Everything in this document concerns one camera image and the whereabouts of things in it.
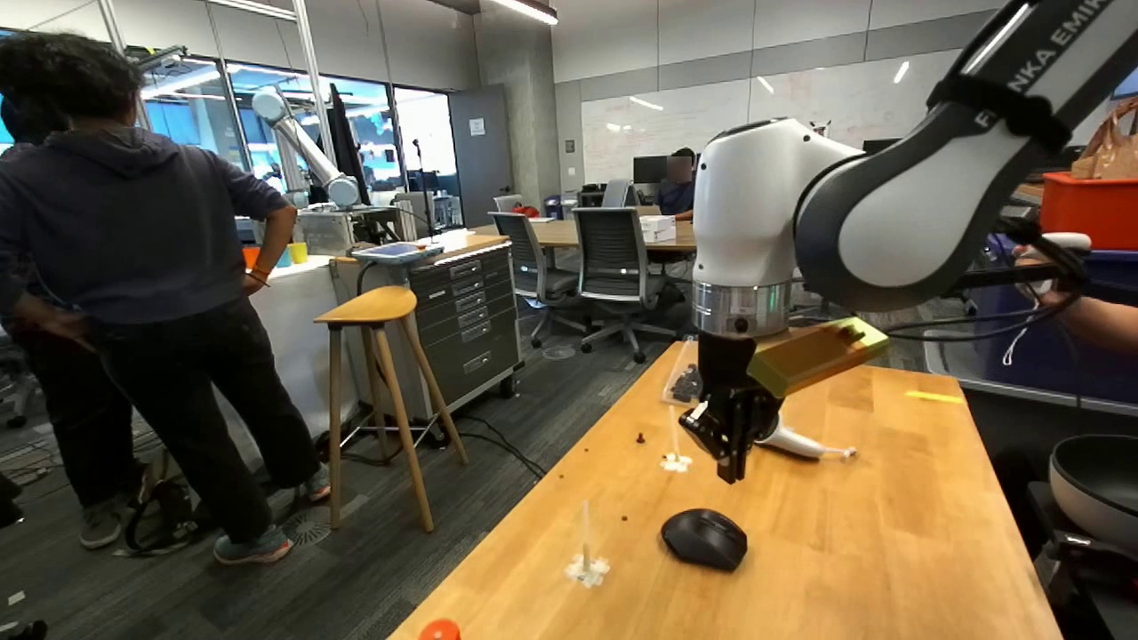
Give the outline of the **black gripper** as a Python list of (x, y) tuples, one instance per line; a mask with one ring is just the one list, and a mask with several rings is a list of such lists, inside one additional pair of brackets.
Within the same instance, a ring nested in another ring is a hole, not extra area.
[(697, 407), (681, 417), (681, 427), (716, 460), (727, 485), (747, 478), (751, 447), (779, 427), (784, 401), (770, 396), (747, 362), (753, 343), (697, 338)]

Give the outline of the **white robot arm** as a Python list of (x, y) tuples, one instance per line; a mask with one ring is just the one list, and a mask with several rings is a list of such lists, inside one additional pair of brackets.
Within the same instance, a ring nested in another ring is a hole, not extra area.
[(865, 154), (797, 116), (708, 142), (695, 191), (695, 326), (703, 414), (686, 422), (737, 485), (779, 432), (751, 371), (790, 330), (797, 283), (850, 314), (907, 311), (967, 280), (1013, 187), (1138, 61), (1138, 0), (1007, 0), (931, 89), (924, 116)]

